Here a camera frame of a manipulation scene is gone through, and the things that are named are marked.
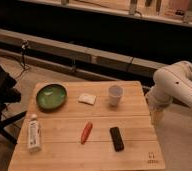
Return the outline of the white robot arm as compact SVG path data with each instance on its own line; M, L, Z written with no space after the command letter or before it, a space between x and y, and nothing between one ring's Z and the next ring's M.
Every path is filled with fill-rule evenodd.
M157 125L163 110L174 99L192 109L192 63L180 61L157 69L153 75L154 85L145 98L151 114L151 122Z

